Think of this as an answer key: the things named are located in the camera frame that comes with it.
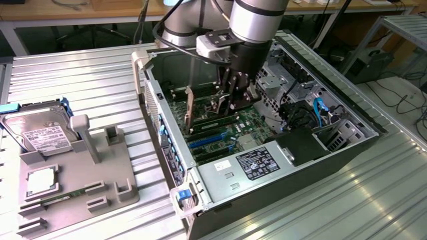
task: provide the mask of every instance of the aluminum profile table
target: aluminum profile table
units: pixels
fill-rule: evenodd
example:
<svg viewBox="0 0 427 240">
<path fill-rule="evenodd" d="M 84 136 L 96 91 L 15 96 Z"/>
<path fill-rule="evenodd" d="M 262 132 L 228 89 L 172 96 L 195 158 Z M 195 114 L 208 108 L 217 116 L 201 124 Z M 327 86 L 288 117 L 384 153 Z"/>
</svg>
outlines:
<svg viewBox="0 0 427 240">
<path fill-rule="evenodd" d="M 375 147 L 328 178 L 204 237 L 223 239 L 423 239 L 427 237 L 427 149 L 362 91 L 291 34 L 279 33 L 356 104 L 388 130 Z M 4 69 L 8 102 L 65 95 L 96 132 L 119 124 L 132 157 L 140 202 L 37 239 L 185 239 L 168 200 L 131 76 L 132 46 L 15 58 Z M 16 144 L 0 145 L 0 239 L 15 234 Z"/>
<path fill-rule="evenodd" d="M 359 46 L 356 47 L 354 54 L 346 60 L 340 68 L 340 72 L 343 75 L 347 74 L 360 52 L 370 44 L 370 41 L 380 27 L 386 27 L 387 29 L 390 29 L 395 34 L 399 34 L 406 40 L 412 42 L 420 49 L 427 52 L 427 17 L 419 14 L 380 16 L 371 29 L 368 30 Z"/>
</svg>

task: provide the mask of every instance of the power supply label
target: power supply label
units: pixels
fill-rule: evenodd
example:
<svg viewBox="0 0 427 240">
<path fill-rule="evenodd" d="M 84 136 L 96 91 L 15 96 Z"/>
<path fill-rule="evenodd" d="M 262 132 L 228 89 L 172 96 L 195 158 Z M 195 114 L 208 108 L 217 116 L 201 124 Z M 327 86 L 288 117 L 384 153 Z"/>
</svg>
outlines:
<svg viewBox="0 0 427 240">
<path fill-rule="evenodd" d="M 235 158 L 238 159 L 247 178 L 252 181 L 280 169 L 266 147 L 250 151 Z"/>
<path fill-rule="evenodd" d="M 41 153 L 71 146 L 71 143 L 60 126 L 52 126 L 43 129 L 27 131 L 21 134 L 29 141 L 33 148 Z"/>
</svg>

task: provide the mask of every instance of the green circuit board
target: green circuit board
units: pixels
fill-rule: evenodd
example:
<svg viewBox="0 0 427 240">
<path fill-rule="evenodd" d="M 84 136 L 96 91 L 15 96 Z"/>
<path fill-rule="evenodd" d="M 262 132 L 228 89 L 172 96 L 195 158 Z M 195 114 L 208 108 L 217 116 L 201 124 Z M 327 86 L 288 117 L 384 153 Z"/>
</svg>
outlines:
<svg viewBox="0 0 427 240">
<path fill-rule="evenodd" d="M 254 107 L 250 107 L 236 113 L 238 117 L 234 118 L 235 120 L 231 124 L 215 127 L 215 134 L 201 137 L 199 139 L 192 139 L 193 135 L 189 134 L 184 120 L 187 112 L 187 101 L 171 101 L 169 108 L 175 116 L 175 120 L 179 125 L 181 134 L 187 139 L 188 147 L 192 143 L 196 143 L 197 141 L 209 139 L 212 138 L 212 136 L 215 137 L 223 135 L 222 140 L 203 144 L 197 147 L 189 147 L 192 156 L 200 165 L 211 161 L 215 161 L 216 159 L 224 156 L 244 151 L 246 149 L 239 141 L 239 137 L 244 136 L 244 138 L 252 139 L 250 143 L 251 146 L 254 146 L 255 144 L 256 146 L 259 146 L 264 143 L 264 140 L 268 137 L 275 135 L 275 132 L 270 129 L 267 123 L 262 120 L 262 116 L 258 113 L 256 109 Z M 205 111 L 203 105 L 196 106 L 193 113 L 195 116 L 199 116 L 196 120 L 205 120 L 217 116 L 216 113 Z"/>
</svg>

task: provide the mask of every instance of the blue pcie slot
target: blue pcie slot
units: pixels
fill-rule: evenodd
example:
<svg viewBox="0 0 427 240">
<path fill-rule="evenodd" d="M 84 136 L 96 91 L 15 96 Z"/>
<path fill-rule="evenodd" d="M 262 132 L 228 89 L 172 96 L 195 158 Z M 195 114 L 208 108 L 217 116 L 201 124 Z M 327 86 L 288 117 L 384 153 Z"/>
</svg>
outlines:
<svg viewBox="0 0 427 240">
<path fill-rule="evenodd" d="M 211 144 L 211 143 L 213 143 L 213 142 L 216 142 L 216 141 L 223 140 L 224 137 L 226 137 L 226 135 L 227 135 L 227 132 L 222 133 L 220 135 L 212 136 L 212 137 L 209 137 L 209 138 L 207 138 L 207 139 L 203 139 L 203 140 L 200 140 L 200 141 L 196 141 L 196 142 L 193 142 L 193 143 L 189 143 L 188 147 L 189 147 L 191 149 L 193 149 L 193 148 L 200 147 L 200 146 L 203 146 L 203 145 L 205 145 L 205 144 Z"/>
</svg>

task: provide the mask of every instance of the workbench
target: workbench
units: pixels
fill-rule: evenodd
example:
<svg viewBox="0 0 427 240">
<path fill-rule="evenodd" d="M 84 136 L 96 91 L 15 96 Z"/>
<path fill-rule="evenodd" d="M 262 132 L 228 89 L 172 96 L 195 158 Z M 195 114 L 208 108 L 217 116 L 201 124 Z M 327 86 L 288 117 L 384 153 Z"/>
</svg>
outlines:
<svg viewBox="0 0 427 240">
<path fill-rule="evenodd" d="M 307 45 L 279 36 L 388 131 L 343 169 L 219 229 L 204 240 L 423 239 L 427 236 L 427 144 L 364 95 Z M 151 43 L 23 56 L 0 66 L 0 104 L 64 96 L 75 114 L 89 117 L 91 133 L 119 125 L 125 132 L 140 201 L 37 238 L 185 239 L 183 222 L 137 105 L 131 53 Z M 0 143 L 0 237 L 16 234 L 19 146 L 3 133 Z"/>
<path fill-rule="evenodd" d="M 402 14 L 407 15 L 418 4 L 412 0 L 403 0 L 403 2 L 406 9 L 404 11 L 402 9 Z M 319 3 L 302 1 L 296 4 L 294 1 L 288 2 L 284 15 L 316 15 L 323 12 L 331 14 L 315 47 L 320 45 L 324 39 L 343 4 L 344 0 L 340 0 L 339 3 L 330 4 L 324 11 L 326 6 Z M 91 5 L 81 6 L 80 8 L 81 10 L 76 11 L 69 7 L 53 4 L 49 0 L 27 0 L 25 4 L 4 5 L 3 9 L 0 6 L 0 19 L 3 20 L 0 21 L 0 31 L 15 55 L 27 56 L 29 54 L 15 31 L 16 28 L 132 23 L 137 22 L 140 14 L 140 9 L 95 11 Z M 371 5 L 363 0 L 352 0 L 346 13 L 387 12 L 395 10 L 396 7 L 392 4 Z M 163 0 L 151 0 L 145 21 L 159 21 L 165 12 L 167 7 L 163 5 Z"/>
</svg>

